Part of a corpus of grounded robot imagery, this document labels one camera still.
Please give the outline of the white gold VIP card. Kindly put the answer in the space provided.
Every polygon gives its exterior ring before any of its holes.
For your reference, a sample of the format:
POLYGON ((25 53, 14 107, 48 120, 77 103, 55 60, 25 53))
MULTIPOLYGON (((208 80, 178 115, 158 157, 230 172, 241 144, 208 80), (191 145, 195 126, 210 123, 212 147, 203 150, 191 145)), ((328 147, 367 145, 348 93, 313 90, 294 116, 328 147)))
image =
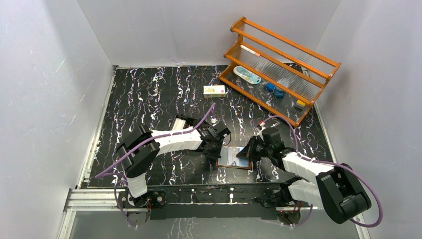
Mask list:
POLYGON ((241 149, 241 147, 222 147, 221 157, 218 159, 218 165, 240 166, 240 159, 236 157, 236 154, 241 149))

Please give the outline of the brown leather card holder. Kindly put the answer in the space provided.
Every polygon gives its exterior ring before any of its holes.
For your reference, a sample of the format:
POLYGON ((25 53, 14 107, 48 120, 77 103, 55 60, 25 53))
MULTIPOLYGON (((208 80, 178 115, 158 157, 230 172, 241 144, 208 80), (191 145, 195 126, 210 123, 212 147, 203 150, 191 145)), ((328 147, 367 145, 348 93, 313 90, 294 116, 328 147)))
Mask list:
POLYGON ((217 167, 228 167, 237 169, 252 169, 251 161, 243 158, 239 158, 236 155, 244 147, 225 146, 221 148, 220 158, 218 158, 215 165, 217 167))

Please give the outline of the black card tray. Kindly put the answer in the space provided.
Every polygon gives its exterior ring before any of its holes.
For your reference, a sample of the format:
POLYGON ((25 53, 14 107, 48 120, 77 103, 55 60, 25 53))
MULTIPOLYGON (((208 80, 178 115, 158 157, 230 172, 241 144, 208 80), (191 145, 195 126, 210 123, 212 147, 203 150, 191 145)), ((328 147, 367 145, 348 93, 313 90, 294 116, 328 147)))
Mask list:
MULTIPOLYGON (((188 115, 176 115, 172 120, 169 130, 187 130, 190 127, 195 127, 201 120, 202 118, 193 118, 188 115)), ((211 124, 204 120, 196 130, 205 130, 209 127, 211 127, 211 124)))

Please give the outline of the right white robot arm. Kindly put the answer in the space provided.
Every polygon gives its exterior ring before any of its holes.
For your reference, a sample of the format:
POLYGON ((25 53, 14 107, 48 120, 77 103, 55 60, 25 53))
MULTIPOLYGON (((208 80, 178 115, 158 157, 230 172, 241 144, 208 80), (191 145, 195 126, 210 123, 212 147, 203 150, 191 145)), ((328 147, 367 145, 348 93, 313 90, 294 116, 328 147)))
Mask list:
POLYGON ((276 128, 265 128, 260 136, 251 137, 236 156, 253 162, 268 158, 274 166, 295 175, 281 183, 278 192, 256 198, 261 205, 270 200, 286 206, 303 201, 325 210, 338 224, 372 207, 370 197, 349 166, 305 157, 286 147, 276 128))

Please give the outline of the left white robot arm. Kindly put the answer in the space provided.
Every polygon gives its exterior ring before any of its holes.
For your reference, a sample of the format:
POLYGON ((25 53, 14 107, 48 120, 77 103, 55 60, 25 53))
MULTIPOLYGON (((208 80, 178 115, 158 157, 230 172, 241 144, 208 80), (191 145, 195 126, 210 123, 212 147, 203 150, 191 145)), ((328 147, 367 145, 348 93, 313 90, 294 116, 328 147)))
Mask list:
POLYGON ((149 130, 139 126, 116 150, 117 156, 122 158, 134 149, 121 162, 127 178, 130 202, 136 207, 143 207, 148 203, 146 172, 157 156, 173 151, 193 150, 216 161, 220 158, 224 139, 230 134, 230 130, 222 122, 212 125, 204 121, 197 128, 191 126, 167 131, 149 130))

